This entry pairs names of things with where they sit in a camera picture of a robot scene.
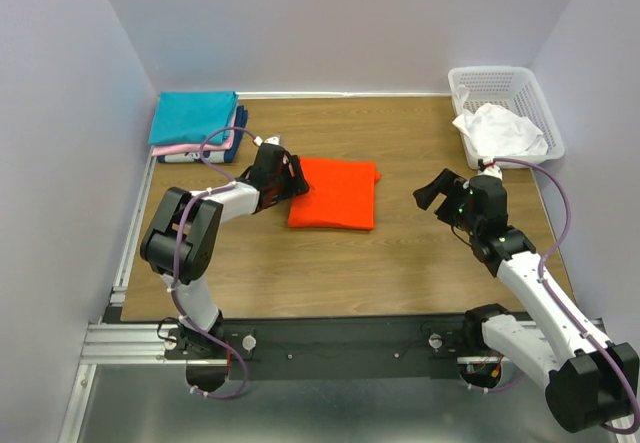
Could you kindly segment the orange t shirt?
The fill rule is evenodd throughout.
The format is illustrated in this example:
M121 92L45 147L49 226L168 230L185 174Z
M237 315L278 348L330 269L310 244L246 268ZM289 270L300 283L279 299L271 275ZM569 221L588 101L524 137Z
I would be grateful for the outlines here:
M374 229L381 177L374 162L305 157L300 164L309 191L293 199L289 228Z

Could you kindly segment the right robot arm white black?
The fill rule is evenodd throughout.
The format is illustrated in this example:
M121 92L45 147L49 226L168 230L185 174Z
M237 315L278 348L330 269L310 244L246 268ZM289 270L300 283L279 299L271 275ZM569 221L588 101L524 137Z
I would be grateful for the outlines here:
M509 288L535 322L539 336L525 329L499 304L465 314L460 342L469 353L496 351L511 360L544 392L556 422L577 433L599 426L620 435L639 429L639 356L628 343L614 342L560 288L545 256L508 221L508 195L500 168L482 163L465 179L444 169L413 193L426 210L444 198L437 219L468 236L474 257Z

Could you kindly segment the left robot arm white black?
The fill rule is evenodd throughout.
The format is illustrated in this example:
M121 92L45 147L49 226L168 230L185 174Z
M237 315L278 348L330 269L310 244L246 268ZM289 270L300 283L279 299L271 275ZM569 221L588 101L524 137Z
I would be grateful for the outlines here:
M260 140L253 164L223 186L166 190L143 237L140 256L165 283L178 323L188 334L187 345L197 356L212 357L220 348L235 352L223 341L222 312L206 277L220 226L309 189L300 157L271 138Z

